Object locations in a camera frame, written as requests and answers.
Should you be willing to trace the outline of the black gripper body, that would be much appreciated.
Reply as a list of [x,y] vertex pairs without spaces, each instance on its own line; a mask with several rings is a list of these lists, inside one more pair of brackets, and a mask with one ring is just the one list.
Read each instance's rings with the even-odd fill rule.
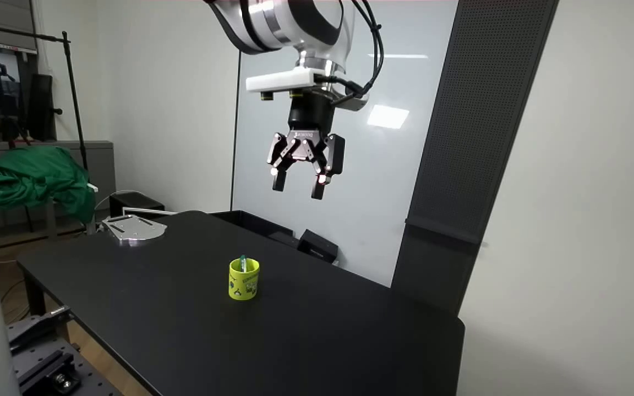
[[332,114],[334,105],[328,100],[312,93],[292,95],[288,133],[277,133],[269,152],[270,169],[307,160],[328,172],[328,177],[341,174],[345,138],[331,133]]

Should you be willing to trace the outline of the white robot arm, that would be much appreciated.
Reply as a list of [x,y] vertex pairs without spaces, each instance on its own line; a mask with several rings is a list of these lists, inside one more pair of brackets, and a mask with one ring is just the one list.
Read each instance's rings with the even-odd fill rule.
[[288,71],[255,74],[247,91],[263,102],[277,93],[291,100],[288,133],[276,134],[267,163],[273,189],[281,191],[292,163],[314,163],[310,195],[324,198],[344,169],[345,138],[332,134],[337,107],[359,111],[362,85],[347,81],[351,19],[341,0],[205,0],[231,45],[245,56],[295,49]]

